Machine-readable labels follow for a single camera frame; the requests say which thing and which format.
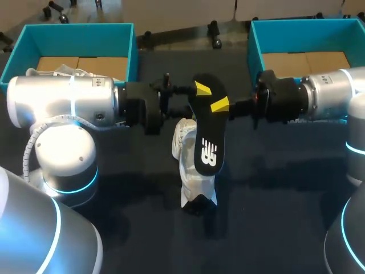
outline cardboard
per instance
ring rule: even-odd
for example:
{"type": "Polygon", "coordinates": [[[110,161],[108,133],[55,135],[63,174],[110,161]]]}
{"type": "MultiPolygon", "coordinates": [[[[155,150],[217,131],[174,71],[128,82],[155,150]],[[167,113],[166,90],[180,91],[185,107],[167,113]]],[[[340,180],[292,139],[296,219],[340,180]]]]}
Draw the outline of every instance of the cardboard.
{"type": "Polygon", "coordinates": [[[305,53],[267,53],[262,56],[265,70],[273,70],[279,78],[303,77],[310,74],[305,53]]]}
{"type": "Polygon", "coordinates": [[[301,78],[350,68],[343,52],[265,53],[262,56],[265,69],[273,70],[279,78],[301,78]]]}
{"type": "Polygon", "coordinates": [[[94,74],[124,81],[128,67],[127,57],[79,58],[77,68],[94,74]]]}
{"type": "Polygon", "coordinates": [[[38,71],[54,71],[62,64],[73,69],[77,68],[79,62],[78,57],[41,57],[39,59],[36,70],[38,71]]]}
{"type": "Polygon", "coordinates": [[[82,69],[86,72],[112,77],[124,81],[127,75],[127,57],[41,57],[36,70],[54,71],[62,64],[73,69],[82,69]]]}
{"type": "Polygon", "coordinates": [[[306,56],[311,73],[313,74],[350,68],[343,52],[306,53],[306,56]]]}

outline screw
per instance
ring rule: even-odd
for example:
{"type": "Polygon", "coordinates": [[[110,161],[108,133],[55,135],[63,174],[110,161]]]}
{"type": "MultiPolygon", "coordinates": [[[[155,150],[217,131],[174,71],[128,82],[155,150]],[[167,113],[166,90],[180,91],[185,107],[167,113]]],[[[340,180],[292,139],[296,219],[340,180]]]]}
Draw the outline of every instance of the screw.
{"type": "Polygon", "coordinates": [[[103,115],[103,114],[101,114],[101,113],[99,113],[99,114],[96,114],[96,115],[95,115],[95,118],[96,118],[97,120],[103,120],[103,119],[104,119],[104,115],[103,115]]]}

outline teal box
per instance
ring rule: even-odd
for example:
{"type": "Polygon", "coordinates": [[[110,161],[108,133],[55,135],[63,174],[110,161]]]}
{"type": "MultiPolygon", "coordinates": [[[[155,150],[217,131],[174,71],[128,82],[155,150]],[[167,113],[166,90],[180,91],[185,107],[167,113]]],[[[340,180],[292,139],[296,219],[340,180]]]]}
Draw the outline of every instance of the teal box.
{"type": "Polygon", "coordinates": [[[248,45],[252,83],[265,70],[262,54],[313,51],[343,51],[351,67],[365,66],[365,29],[358,19],[253,21],[248,45]]]}
{"type": "Polygon", "coordinates": [[[36,68],[40,57],[128,57],[125,82],[137,81],[138,49],[132,23],[26,25],[0,78],[9,81],[36,68]]]}

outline white sneaker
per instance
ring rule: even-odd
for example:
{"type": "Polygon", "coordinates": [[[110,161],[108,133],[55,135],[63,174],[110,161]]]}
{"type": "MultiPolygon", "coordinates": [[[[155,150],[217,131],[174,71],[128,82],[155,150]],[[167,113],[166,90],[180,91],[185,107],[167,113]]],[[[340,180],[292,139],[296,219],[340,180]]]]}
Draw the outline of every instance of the white sneaker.
{"type": "Polygon", "coordinates": [[[182,181],[181,207],[192,202],[199,195],[204,195],[217,205],[214,189],[215,176],[202,176],[194,165],[194,149],[196,140],[196,122],[182,119],[175,128],[172,140],[172,155],[179,160],[179,170],[182,181]]]}
{"type": "Polygon", "coordinates": [[[175,133],[172,139],[172,156],[176,160],[180,160],[180,152],[182,149],[182,139],[190,131],[196,130],[196,122],[191,119],[182,118],[175,127],[175,133]]]}

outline black tabletop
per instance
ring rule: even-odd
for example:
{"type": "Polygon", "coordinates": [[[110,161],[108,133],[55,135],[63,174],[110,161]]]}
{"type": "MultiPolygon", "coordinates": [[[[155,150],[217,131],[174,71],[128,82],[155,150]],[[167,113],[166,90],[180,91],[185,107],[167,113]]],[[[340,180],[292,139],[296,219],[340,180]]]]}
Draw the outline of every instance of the black tabletop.
{"type": "MultiPolygon", "coordinates": [[[[140,53],[139,81],[164,72],[174,84],[210,72],[233,98],[251,90],[243,50],[140,53]]],[[[3,95],[0,102],[0,165],[20,174],[29,132],[10,123],[3,95]]],[[[250,118],[229,122],[218,207],[193,216],[180,208],[176,123],[159,136],[140,127],[92,133],[99,191],[78,211],[102,236],[102,273],[326,273],[326,231],[351,193],[344,126],[261,122],[253,131],[250,118]]]]}

